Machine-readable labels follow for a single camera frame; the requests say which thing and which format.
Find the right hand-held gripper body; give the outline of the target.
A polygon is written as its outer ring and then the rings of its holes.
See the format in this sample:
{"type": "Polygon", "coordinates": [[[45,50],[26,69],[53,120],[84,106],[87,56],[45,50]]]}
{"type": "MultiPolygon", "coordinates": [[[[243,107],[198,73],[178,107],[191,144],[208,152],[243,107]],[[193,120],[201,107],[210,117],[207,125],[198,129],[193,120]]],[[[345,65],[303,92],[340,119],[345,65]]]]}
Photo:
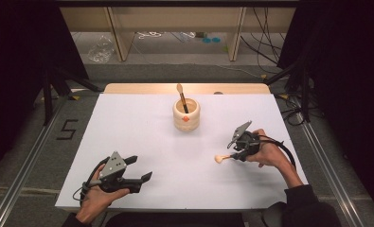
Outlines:
{"type": "Polygon", "coordinates": [[[233,132],[230,143],[227,145],[228,148],[233,148],[239,155],[253,155],[259,150],[259,136],[257,133],[253,133],[248,130],[252,121],[249,120],[246,123],[236,127],[233,132]]]}

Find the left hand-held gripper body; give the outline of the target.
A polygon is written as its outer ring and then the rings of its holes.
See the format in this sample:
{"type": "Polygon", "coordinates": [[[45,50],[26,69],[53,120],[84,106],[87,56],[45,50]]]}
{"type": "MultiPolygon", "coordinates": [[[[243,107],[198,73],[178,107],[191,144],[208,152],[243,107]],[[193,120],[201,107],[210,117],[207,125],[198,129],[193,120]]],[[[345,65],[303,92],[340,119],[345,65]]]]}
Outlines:
{"type": "Polygon", "coordinates": [[[123,174],[128,165],[117,151],[114,151],[110,157],[103,160],[98,167],[104,164],[104,168],[100,171],[96,180],[90,179],[85,183],[85,189],[88,190],[92,186],[98,185],[99,188],[111,193],[119,189],[128,188],[131,193],[138,193],[141,189],[141,179],[125,179],[123,174]]]}

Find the short black-handled makeup brush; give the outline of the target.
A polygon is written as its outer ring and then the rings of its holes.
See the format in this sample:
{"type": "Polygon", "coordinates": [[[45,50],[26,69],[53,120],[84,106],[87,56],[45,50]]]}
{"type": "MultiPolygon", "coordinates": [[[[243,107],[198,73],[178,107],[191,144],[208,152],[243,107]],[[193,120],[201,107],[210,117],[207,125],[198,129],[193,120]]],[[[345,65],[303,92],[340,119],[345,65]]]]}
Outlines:
{"type": "Polygon", "coordinates": [[[233,155],[216,155],[214,157],[214,160],[216,163],[220,164],[223,160],[232,159],[232,158],[234,158],[233,155]]]}

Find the cream ribbed brush holder cup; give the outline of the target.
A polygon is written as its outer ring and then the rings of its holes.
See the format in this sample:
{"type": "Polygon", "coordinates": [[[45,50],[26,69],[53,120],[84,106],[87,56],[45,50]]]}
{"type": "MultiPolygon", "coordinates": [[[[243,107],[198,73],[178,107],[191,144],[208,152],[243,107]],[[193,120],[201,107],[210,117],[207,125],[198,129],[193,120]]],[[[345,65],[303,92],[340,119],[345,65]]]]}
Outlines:
{"type": "Polygon", "coordinates": [[[185,113],[184,105],[181,100],[174,103],[173,124],[180,131],[194,131],[200,125],[201,106],[193,98],[186,99],[188,113],[185,113]]]}

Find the long black-handled makeup brush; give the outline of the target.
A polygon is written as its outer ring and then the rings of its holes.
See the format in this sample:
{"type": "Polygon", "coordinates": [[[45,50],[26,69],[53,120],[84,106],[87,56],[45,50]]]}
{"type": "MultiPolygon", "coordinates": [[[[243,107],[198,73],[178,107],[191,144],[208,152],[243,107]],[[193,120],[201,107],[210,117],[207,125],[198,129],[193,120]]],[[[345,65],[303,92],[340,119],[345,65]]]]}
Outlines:
{"type": "Polygon", "coordinates": [[[185,96],[184,96],[184,90],[183,90],[183,86],[182,86],[182,84],[177,83],[177,85],[176,85],[176,89],[177,89],[177,91],[178,91],[178,93],[179,93],[179,95],[180,95],[180,98],[181,98],[181,101],[182,101],[182,104],[183,104],[184,111],[185,111],[186,114],[188,114],[189,111],[188,111],[188,108],[187,108],[187,103],[186,103],[186,99],[185,99],[185,96]]]}

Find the person's right hand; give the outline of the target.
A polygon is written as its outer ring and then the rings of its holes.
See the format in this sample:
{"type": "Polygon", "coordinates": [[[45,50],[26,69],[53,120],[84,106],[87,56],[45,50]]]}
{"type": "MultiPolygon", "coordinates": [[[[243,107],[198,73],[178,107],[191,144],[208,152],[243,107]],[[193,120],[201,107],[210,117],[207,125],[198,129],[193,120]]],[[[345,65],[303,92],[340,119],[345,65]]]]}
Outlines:
{"type": "Polygon", "coordinates": [[[247,156],[246,160],[248,162],[256,162],[259,167],[273,166],[278,170],[290,164],[289,160],[278,146],[270,142],[264,142],[266,133],[263,129],[256,130],[256,133],[261,139],[259,151],[254,155],[247,156]]]}

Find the person's left hand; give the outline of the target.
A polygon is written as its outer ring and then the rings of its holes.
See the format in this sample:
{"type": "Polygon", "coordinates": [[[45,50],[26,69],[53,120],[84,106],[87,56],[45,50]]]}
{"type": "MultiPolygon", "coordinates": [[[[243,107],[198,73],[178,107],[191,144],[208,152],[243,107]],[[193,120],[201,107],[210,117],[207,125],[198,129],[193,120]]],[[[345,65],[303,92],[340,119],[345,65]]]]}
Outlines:
{"type": "Polygon", "coordinates": [[[119,189],[115,192],[106,193],[98,186],[93,186],[86,194],[76,219],[82,224],[91,224],[101,213],[103,213],[113,201],[118,200],[130,193],[128,188],[119,189]]]}

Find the white table sheet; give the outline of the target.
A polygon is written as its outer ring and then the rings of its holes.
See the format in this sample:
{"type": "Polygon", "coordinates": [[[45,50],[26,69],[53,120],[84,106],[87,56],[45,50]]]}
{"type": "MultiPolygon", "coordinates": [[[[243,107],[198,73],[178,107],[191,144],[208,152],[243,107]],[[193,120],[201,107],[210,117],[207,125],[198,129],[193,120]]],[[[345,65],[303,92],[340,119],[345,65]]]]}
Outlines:
{"type": "Polygon", "coordinates": [[[215,155],[231,153],[229,143],[236,127],[293,145],[276,99],[271,95],[196,95],[201,106],[200,125],[179,131],[173,124],[174,95],[102,94],[57,199],[57,207],[79,207],[76,190],[95,166],[118,152],[136,156],[127,167],[127,179],[149,173],[141,190],[115,201],[113,208],[146,211],[224,210],[266,208],[286,199],[286,184],[273,167],[226,160],[215,155]]]}

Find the black metal stand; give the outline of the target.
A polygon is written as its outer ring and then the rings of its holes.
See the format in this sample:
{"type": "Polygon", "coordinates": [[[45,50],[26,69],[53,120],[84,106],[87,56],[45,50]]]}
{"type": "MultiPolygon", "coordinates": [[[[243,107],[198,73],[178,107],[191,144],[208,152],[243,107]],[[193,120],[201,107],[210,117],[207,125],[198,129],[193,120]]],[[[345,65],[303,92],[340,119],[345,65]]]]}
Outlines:
{"type": "Polygon", "coordinates": [[[270,79],[264,80],[266,85],[271,85],[276,81],[288,76],[284,89],[290,92],[300,91],[301,102],[300,108],[303,120],[310,122],[309,116],[309,100],[310,100],[310,84],[309,72],[303,61],[296,61],[290,66],[283,69],[281,72],[275,74],[270,79]]]}
{"type": "Polygon", "coordinates": [[[93,92],[102,92],[101,88],[97,87],[86,79],[82,79],[71,74],[63,68],[52,67],[46,70],[43,78],[43,92],[45,99],[45,126],[53,117],[51,89],[54,89],[59,96],[68,96],[71,93],[69,85],[66,83],[68,80],[75,81],[77,84],[93,92]]]}

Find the clear plastic bag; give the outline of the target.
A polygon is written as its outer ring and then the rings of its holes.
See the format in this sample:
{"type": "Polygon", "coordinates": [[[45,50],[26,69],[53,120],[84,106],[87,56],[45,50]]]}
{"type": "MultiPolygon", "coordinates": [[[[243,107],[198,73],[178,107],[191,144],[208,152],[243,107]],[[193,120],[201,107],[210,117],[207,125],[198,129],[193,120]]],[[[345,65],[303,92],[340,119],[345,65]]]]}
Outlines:
{"type": "Polygon", "coordinates": [[[97,63],[107,63],[114,55],[115,49],[112,41],[102,35],[88,52],[88,59],[97,63]]]}

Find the black curtain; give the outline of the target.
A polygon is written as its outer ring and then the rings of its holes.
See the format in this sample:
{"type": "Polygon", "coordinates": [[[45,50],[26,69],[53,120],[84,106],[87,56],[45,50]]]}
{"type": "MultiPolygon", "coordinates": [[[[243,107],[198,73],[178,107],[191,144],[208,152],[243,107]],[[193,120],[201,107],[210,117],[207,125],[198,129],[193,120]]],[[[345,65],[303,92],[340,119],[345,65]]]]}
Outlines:
{"type": "Polygon", "coordinates": [[[300,0],[278,66],[297,60],[321,19],[310,71],[321,109],[374,201],[374,0],[300,0]]]}
{"type": "Polygon", "coordinates": [[[29,117],[45,77],[88,77],[60,8],[49,0],[0,0],[0,162],[29,117]]]}

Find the metal floor rail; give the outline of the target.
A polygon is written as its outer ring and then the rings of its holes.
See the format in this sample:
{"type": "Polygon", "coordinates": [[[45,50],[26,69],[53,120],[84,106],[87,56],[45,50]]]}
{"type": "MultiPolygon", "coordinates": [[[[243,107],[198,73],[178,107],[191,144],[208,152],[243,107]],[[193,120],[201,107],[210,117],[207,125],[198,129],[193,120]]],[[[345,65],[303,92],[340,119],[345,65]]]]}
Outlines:
{"type": "Polygon", "coordinates": [[[318,164],[320,165],[322,172],[327,179],[331,191],[333,192],[334,198],[337,200],[349,227],[365,227],[364,223],[359,215],[357,208],[355,207],[352,199],[345,190],[342,182],[340,181],[335,169],[333,168],[327,153],[323,149],[320,141],[312,128],[312,125],[307,122],[303,114],[300,113],[297,118],[302,122],[303,132],[305,133],[316,157],[318,164]]]}
{"type": "Polygon", "coordinates": [[[15,178],[7,189],[1,189],[3,195],[2,200],[0,201],[0,227],[3,227],[7,221],[11,210],[13,209],[15,202],[17,202],[22,188],[25,185],[30,172],[35,166],[40,154],[45,148],[47,138],[49,137],[52,128],[56,122],[60,111],[65,104],[67,97],[58,97],[56,101],[56,106],[53,108],[53,114],[50,119],[44,122],[37,138],[32,144],[31,149],[29,150],[26,159],[22,162],[21,167],[16,171],[15,178]]]}

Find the wooden shelf frame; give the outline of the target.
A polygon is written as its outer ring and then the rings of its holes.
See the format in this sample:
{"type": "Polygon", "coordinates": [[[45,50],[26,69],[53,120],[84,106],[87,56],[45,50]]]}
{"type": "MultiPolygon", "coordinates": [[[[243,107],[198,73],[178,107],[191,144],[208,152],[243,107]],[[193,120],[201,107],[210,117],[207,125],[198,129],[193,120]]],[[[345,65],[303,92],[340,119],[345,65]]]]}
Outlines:
{"type": "Polygon", "coordinates": [[[197,7],[62,7],[68,29],[109,32],[120,61],[125,61],[137,31],[223,32],[229,60],[238,56],[240,35],[261,32],[286,33],[294,8],[197,8],[197,7]]]}

